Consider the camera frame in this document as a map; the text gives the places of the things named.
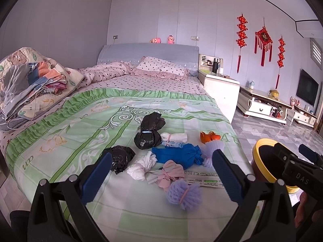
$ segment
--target flat screen tv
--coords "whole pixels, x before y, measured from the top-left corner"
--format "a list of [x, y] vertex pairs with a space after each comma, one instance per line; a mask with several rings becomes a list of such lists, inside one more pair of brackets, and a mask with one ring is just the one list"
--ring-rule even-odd
[[301, 71], [296, 96], [314, 106], [319, 84], [304, 70]]

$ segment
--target wall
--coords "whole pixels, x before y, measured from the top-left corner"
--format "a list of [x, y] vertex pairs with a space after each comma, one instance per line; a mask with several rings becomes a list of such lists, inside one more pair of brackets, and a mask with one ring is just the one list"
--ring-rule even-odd
[[0, 59], [27, 46], [63, 66], [96, 64], [112, 0], [19, 0], [0, 27]]
[[[236, 72], [239, 47], [236, 43], [238, 20], [248, 20], [248, 46], [241, 51], [242, 61]], [[262, 67], [261, 52], [254, 53], [255, 32], [265, 25], [274, 41], [273, 60], [266, 54]], [[242, 85], [254, 80], [256, 88], [267, 91], [275, 88], [278, 75], [278, 39], [286, 42], [284, 67], [280, 72], [278, 90], [281, 99], [288, 101], [296, 94], [300, 70], [303, 68], [319, 84], [323, 73], [310, 57], [309, 38], [302, 38], [295, 22], [266, 0], [112, 0], [107, 44], [143, 43], [160, 37], [165, 43], [173, 35], [176, 43], [197, 45], [200, 53], [224, 59], [224, 72]], [[199, 36], [199, 41], [191, 40]]]

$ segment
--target polka dot bed sheet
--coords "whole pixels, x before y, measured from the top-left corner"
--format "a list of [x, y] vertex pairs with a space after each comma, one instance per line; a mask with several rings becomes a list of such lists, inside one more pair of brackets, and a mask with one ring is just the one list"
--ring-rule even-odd
[[[207, 95], [207, 92], [205, 91], [200, 80], [193, 76], [189, 76], [187, 79], [183, 81], [174, 81], [171, 79], [156, 78], [156, 77], [150, 77], [150, 76], [123, 75], [120, 77], [112, 78], [110, 80], [95, 82], [86, 87], [82, 87], [77, 91], [73, 92], [69, 97], [77, 93], [82, 93], [95, 88], [105, 88], [105, 87], [132, 89], [132, 90], [161, 90], [161, 91], [180, 92], [180, 93], [187, 93], [187, 94]], [[57, 111], [59, 108], [62, 107], [64, 102], [69, 99], [69, 97], [66, 97], [65, 99], [60, 101], [57, 105], [53, 106], [48, 112], [46, 112], [36, 120], [25, 123], [21, 128], [15, 130], [14, 132], [11, 132], [9, 134], [1, 132], [0, 150], [2, 151], [2, 154], [5, 154], [5, 149], [11, 139], [15, 138], [20, 132], [25, 130], [28, 126], [37, 123], [47, 115]]]

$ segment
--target window frame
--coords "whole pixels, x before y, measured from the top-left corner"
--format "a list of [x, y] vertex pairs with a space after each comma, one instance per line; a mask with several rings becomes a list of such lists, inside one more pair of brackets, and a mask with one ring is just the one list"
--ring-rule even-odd
[[[318, 65], [318, 67], [322, 70], [322, 59], [323, 59], [322, 48], [319, 46], [319, 44], [313, 38], [310, 38], [310, 42], [311, 42], [311, 58]], [[319, 61], [316, 59], [316, 57], [314, 55], [314, 46], [316, 46], [321, 52], [321, 63], [319, 63]]]

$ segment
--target hanging wall decoration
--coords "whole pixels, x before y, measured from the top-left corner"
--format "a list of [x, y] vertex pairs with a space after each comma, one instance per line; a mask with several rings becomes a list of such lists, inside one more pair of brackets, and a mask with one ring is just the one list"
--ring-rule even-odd
[[270, 50], [269, 62], [271, 62], [271, 56], [273, 53], [273, 41], [270, 38], [265, 26], [263, 26], [263, 28], [259, 32], [256, 32], [255, 53], [257, 53], [258, 46], [263, 50], [261, 57], [261, 66], [264, 66], [264, 58], [266, 52]]
[[277, 76], [276, 89], [277, 89], [278, 83], [279, 83], [280, 69], [282, 67], [284, 67], [284, 63], [283, 63], [283, 60], [285, 60], [285, 57], [284, 57], [284, 52], [285, 52], [284, 45], [286, 45], [283, 37], [281, 37], [278, 41], [280, 43], [280, 46], [278, 47], [278, 49], [279, 49], [279, 54], [278, 54], [279, 60], [277, 61], [278, 66], [279, 66], [279, 71], [278, 71], [278, 76]]
[[248, 21], [243, 17], [243, 14], [241, 14], [241, 16], [239, 16], [237, 19], [240, 22], [240, 24], [238, 24], [238, 28], [240, 29], [240, 31], [237, 32], [239, 39], [236, 40], [238, 43], [238, 46], [240, 46], [238, 69], [237, 69], [237, 73], [238, 73], [239, 67], [240, 67], [240, 61], [241, 61], [241, 48], [247, 45], [244, 40], [248, 38], [245, 34], [245, 31], [248, 30], [248, 28], [245, 26], [245, 24], [248, 23]]

